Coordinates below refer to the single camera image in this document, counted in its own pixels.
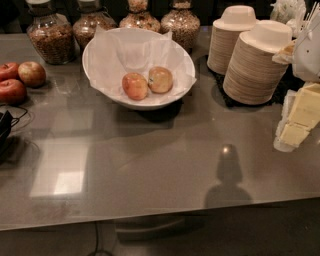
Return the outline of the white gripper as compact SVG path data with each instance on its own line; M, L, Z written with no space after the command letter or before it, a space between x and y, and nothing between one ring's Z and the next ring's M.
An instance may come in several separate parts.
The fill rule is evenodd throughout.
M292 63L293 74L307 81L297 92L287 92L275 133L274 148L292 152L320 122L320 84L311 83L320 82L320 13L306 24L296 41L274 54L272 61Z

